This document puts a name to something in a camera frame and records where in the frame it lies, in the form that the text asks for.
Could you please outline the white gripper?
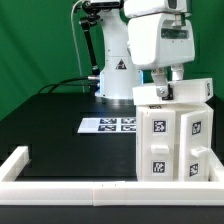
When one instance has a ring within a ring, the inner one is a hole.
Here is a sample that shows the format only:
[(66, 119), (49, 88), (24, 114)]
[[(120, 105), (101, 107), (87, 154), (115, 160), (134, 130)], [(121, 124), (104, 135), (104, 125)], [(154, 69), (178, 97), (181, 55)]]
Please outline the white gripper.
[(167, 80), (167, 69), (171, 66), (172, 80), (183, 79), (184, 66), (181, 63), (195, 58), (192, 25), (174, 25), (175, 16), (159, 13), (132, 18), (128, 23), (128, 38), (131, 58), (137, 69), (151, 70), (158, 97), (173, 99), (173, 88)]

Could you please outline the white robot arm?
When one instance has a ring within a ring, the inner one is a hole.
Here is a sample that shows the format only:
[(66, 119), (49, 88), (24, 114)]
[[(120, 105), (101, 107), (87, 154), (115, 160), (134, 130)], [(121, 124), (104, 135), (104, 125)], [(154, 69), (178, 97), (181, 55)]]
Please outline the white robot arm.
[(183, 64), (195, 57), (191, 0), (90, 0), (100, 10), (105, 66), (98, 97), (131, 100), (132, 88), (149, 70), (157, 95), (167, 97), (166, 69), (183, 78)]

